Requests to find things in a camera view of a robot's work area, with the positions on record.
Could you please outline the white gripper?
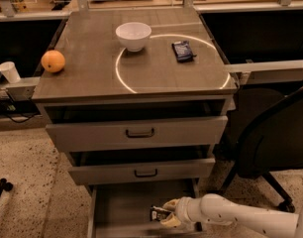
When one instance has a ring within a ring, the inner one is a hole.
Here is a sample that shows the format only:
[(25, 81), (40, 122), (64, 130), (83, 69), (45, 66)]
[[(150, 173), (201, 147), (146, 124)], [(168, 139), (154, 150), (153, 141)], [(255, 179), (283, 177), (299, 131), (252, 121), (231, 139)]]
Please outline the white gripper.
[(202, 220), (201, 198), (181, 197), (166, 202), (162, 206), (165, 210), (174, 211), (160, 221), (167, 228), (178, 227), (182, 223), (196, 223)]

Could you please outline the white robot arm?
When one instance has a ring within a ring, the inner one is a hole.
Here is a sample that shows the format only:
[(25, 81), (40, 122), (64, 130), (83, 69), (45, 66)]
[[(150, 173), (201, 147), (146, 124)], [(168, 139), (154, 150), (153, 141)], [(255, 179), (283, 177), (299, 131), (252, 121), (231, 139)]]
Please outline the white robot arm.
[(151, 216), (166, 227), (195, 222), (239, 223), (267, 238), (303, 238), (303, 207), (299, 214), (246, 206), (208, 193), (168, 201)]

